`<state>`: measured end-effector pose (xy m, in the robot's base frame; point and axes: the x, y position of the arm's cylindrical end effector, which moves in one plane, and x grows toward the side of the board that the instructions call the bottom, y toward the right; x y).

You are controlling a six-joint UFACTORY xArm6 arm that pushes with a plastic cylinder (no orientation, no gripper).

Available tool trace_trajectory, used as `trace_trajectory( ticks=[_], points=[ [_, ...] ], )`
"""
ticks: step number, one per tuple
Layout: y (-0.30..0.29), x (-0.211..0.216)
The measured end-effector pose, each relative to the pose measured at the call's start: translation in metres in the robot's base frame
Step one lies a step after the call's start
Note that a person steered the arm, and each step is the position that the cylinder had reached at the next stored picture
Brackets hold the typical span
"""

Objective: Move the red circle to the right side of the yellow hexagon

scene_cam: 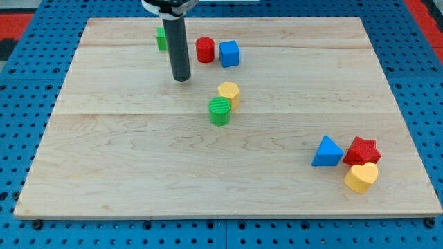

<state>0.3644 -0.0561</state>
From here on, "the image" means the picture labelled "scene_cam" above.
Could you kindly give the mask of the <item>white black robot arm flange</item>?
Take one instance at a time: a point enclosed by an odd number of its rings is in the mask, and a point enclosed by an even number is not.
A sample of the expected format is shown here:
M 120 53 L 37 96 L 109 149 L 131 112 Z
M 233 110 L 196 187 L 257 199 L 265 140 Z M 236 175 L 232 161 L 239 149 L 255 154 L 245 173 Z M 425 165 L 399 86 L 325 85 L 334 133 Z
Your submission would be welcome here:
M 167 21 L 175 21 L 194 8 L 199 0 L 141 0 L 146 11 Z

